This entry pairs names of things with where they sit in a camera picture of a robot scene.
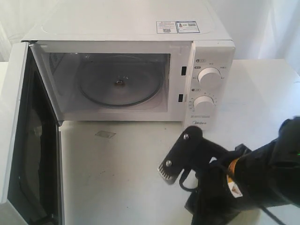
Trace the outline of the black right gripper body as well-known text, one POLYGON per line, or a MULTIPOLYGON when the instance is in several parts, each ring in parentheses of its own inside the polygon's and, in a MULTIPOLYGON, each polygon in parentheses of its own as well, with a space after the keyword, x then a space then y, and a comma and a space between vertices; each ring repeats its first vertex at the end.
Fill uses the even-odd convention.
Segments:
POLYGON ((186 202, 193 214, 193 225, 226 225, 239 212, 233 209, 233 195, 227 184, 227 174, 222 170, 244 154, 244 147, 228 151, 218 144, 203 139, 191 158, 192 169, 198 179, 197 190, 186 202))

